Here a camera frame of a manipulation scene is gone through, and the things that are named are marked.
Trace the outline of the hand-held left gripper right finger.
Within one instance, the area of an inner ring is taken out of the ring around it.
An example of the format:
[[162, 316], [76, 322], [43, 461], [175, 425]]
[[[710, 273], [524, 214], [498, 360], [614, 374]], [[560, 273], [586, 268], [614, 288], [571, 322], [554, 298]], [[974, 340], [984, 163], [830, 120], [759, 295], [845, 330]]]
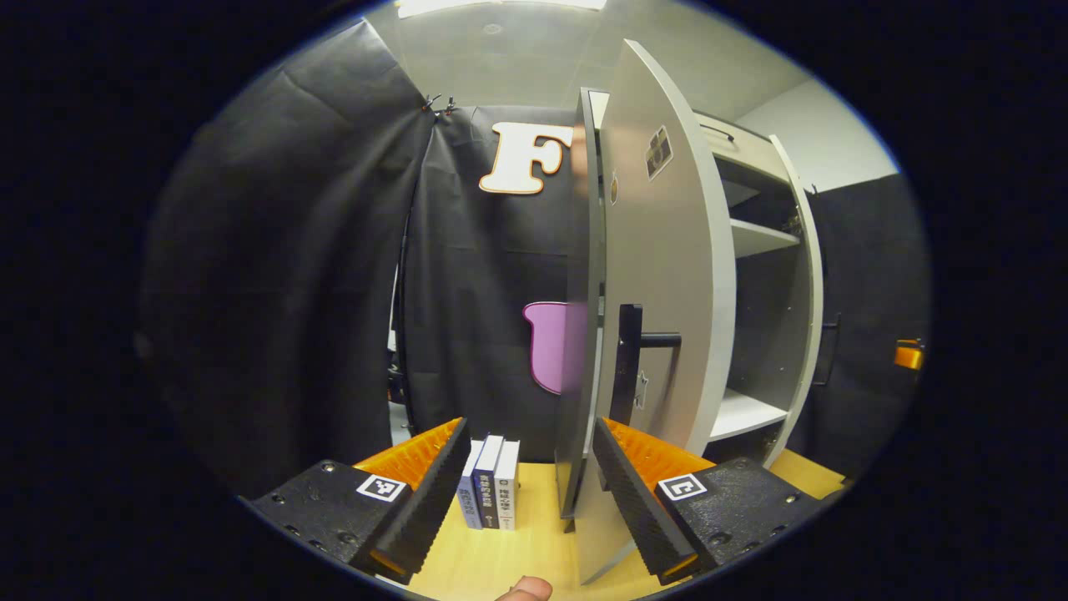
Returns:
[[714, 572], [808, 525], [824, 500], [745, 457], [713, 463], [602, 417], [592, 453], [649, 574]]

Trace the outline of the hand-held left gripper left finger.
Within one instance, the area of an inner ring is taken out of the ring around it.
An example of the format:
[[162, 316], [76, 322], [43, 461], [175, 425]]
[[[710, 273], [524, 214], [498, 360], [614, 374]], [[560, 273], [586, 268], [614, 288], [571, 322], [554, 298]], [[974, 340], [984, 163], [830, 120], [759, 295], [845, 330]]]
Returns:
[[430, 554], [471, 450], [458, 417], [357, 464], [324, 459], [249, 507], [294, 543], [407, 585]]

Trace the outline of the white cabinet door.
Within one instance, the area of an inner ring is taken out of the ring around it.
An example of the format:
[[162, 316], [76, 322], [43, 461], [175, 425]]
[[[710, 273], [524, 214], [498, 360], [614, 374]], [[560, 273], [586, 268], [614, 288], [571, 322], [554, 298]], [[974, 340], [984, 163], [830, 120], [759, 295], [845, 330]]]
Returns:
[[610, 414], [619, 309], [640, 305], [644, 332], [676, 332], [675, 349], [640, 351], [651, 398], [631, 426], [694, 454], [710, 440], [735, 335], [736, 267], [728, 206], [698, 120], [663, 66], [622, 42], [604, 115], [577, 100], [557, 506], [574, 521], [577, 581], [591, 585], [633, 541], [603, 490], [587, 443]]
[[815, 368], [818, 362], [820, 343], [824, 330], [824, 268], [823, 251], [808, 204], [804, 183], [798, 176], [797, 168], [778, 135], [770, 135], [771, 145], [778, 151], [779, 160], [785, 168], [787, 183], [794, 195], [794, 209], [798, 222], [798, 259], [794, 269], [794, 289], [787, 305], [789, 318], [798, 318], [803, 327], [794, 335], [800, 345], [798, 350], [798, 373], [794, 395], [787, 415], [779, 429], [778, 441], [771, 447], [764, 466], [771, 468], [786, 450], [794, 427], [804, 411], [808, 393], [815, 384]]

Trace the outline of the white cabinet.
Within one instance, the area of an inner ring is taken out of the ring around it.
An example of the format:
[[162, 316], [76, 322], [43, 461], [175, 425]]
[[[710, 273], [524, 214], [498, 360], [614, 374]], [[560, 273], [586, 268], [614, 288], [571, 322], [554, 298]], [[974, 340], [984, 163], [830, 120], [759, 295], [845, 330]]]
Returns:
[[[713, 158], [731, 220], [800, 235], [788, 183]], [[726, 388], [785, 411], [790, 406], [798, 373], [800, 345], [794, 335], [803, 327], [798, 318], [789, 318], [787, 312], [797, 259], [798, 246], [794, 246], [733, 260], [736, 312]], [[651, 380], [640, 370], [641, 364], [640, 361], [634, 408], [644, 408], [651, 398]], [[748, 442], [753, 445], [755, 459], [764, 462], [778, 441], [783, 422], [708, 442], [704, 450], [711, 445]]]

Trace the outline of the white cabinet drawer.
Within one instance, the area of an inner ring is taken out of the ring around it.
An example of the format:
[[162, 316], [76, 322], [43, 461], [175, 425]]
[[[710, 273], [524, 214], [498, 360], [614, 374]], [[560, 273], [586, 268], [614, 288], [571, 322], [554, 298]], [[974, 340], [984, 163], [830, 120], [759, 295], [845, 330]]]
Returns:
[[709, 130], [698, 126], [716, 159], [725, 159], [733, 164], [759, 172], [772, 179], [778, 179], [778, 181], [789, 181], [782, 157], [779, 156], [778, 148], [774, 147], [769, 138], [751, 132], [750, 129], [725, 121], [725, 118], [717, 118], [713, 115], [698, 113], [698, 111], [694, 111], [693, 115], [698, 123], [728, 130], [735, 137], [735, 141], [728, 142], [721, 135], [709, 132]]

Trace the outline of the light blue book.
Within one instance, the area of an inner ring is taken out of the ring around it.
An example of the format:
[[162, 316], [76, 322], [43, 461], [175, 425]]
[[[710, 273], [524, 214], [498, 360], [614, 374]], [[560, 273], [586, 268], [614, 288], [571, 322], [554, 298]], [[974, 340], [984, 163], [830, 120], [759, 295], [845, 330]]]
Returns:
[[472, 474], [474, 472], [474, 468], [476, 468], [476, 462], [478, 460], [481, 449], [483, 449], [483, 445], [484, 442], [481, 440], [471, 441], [471, 449], [466, 458], [461, 479], [459, 479], [456, 489], [456, 499], [458, 499], [459, 507], [461, 507], [461, 515], [466, 522], [466, 526], [470, 529], [483, 529], [483, 518], [481, 518], [480, 513], [477, 485], [472, 479]]

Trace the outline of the white book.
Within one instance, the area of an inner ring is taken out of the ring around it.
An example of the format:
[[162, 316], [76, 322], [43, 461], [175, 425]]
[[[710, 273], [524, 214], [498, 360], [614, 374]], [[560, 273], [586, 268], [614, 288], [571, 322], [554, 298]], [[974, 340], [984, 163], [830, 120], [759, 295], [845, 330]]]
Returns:
[[493, 486], [499, 529], [517, 529], [516, 499], [519, 488], [517, 472], [520, 447], [520, 441], [506, 440], [497, 457]]

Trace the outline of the black backdrop cloth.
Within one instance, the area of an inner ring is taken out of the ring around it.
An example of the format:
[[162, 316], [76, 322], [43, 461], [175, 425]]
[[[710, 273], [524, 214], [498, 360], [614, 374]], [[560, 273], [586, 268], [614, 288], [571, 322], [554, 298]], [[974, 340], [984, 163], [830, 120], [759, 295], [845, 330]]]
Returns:
[[[230, 491], [392, 445], [392, 316], [417, 432], [464, 417], [557, 466], [576, 112], [428, 108], [360, 19], [199, 130], [150, 222], [140, 330]], [[926, 236], [904, 176], [806, 195], [841, 341], [786, 448], [857, 478], [916, 382], [895, 342], [929, 327]]]

